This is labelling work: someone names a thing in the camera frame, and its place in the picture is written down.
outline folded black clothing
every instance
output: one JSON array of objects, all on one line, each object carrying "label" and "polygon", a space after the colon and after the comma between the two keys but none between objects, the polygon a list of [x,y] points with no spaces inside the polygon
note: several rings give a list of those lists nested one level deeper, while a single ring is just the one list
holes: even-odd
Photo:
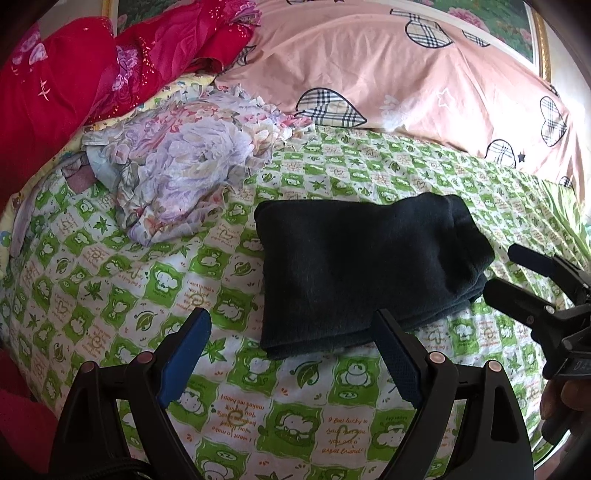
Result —
[{"label": "folded black clothing", "polygon": [[381,308],[405,330],[463,310],[494,259],[455,195],[262,202],[255,221],[265,252],[261,348],[272,359],[368,343]]}]

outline crumpled floral fabric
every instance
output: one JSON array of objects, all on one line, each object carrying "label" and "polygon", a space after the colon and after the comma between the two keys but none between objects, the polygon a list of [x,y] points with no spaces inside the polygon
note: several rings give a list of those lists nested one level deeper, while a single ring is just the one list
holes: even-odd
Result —
[{"label": "crumpled floral fabric", "polygon": [[157,109],[82,138],[96,178],[116,195],[116,219],[142,245],[193,235],[224,204],[226,187],[299,150],[311,120],[282,114],[239,86],[178,92]]}]

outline pink flower in painting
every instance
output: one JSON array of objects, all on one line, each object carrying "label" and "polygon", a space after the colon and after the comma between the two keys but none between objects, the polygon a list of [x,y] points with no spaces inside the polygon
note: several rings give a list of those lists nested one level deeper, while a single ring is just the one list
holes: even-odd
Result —
[{"label": "pink flower in painting", "polygon": [[477,17],[475,14],[473,14],[469,10],[466,10],[465,8],[451,7],[447,11],[447,13],[449,13],[453,17],[460,18],[464,22],[468,22],[468,23],[470,23],[472,25],[475,25],[478,28],[483,29],[487,33],[490,33],[490,30],[488,30],[488,27],[482,21],[482,19],[480,19],[479,17]]},{"label": "pink flower in painting", "polygon": [[531,33],[529,33],[525,28],[520,28],[519,33],[523,39],[531,45]]}]

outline green and white bed sheet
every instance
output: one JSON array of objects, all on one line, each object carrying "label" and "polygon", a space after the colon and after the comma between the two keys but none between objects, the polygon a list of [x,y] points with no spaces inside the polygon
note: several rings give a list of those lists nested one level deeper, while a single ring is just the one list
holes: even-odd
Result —
[{"label": "green and white bed sheet", "polygon": [[[128,362],[204,307],[212,315],[212,336],[169,412],[207,478],[377,478],[414,410],[373,346],[265,358],[257,344],[264,252],[253,212],[267,199],[392,203],[429,191],[464,198],[497,253],[488,274],[528,285],[561,305],[564,297],[553,284],[510,264],[504,252],[519,242],[589,265],[580,219],[560,203],[573,201],[569,190],[447,148],[321,127],[304,150],[275,152],[242,190],[227,191],[226,206],[196,236],[149,249],[118,230],[104,188],[75,195],[59,171],[52,174],[37,197],[23,252],[0,288],[2,338],[37,398],[59,414],[82,362]],[[363,258],[348,261],[355,268]],[[526,419],[534,459],[547,454],[538,415],[544,358],[525,327],[480,299],[471,311],[416,334],[427,349],[456,362],[500,361]],[[141,457],[129,407],[123,402],[120,409],[132,453]],[[458,404],[432,477],[444,471],[461,413]]]}]

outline bed sheet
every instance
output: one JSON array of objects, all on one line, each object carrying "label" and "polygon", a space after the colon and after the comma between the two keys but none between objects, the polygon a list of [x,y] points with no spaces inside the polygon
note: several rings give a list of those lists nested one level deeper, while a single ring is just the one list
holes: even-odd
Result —
[{"label": "bed sheet", "polygon": [[[144,248],[118,230],[99,184],[75,195],[59,171],[45,182],[22,254],[0,287],[1,336],[32,391],[56,414],[79,366],[130,361],[176,331],[195,307],[213,331],[185,393],[168,412],[197,467],[219,480],[374,479],[414,415],[374,346],[269,361],[260,350],[264,252],[253,212],[268,199],[392,203],[421,192],[457,193],[495,248],[487,275],[556,302],[546,279],[511,264],[513,242],[559,252],[588,268],[591,245],[570,189],[434,144],[367,130],[320,127],[317,141],[273,160],[225,192],[197,235]],[[362,258],[349,259],[351,268]],[[415,332],[461,364],[501,362],[514,387],[536,461],[544,386],[540,348],[527,328],[482,299],[470,311]],[[134,456],[141,444],[121,402]],[[431,466],[445,469],[463,406],[457,403]]]}]

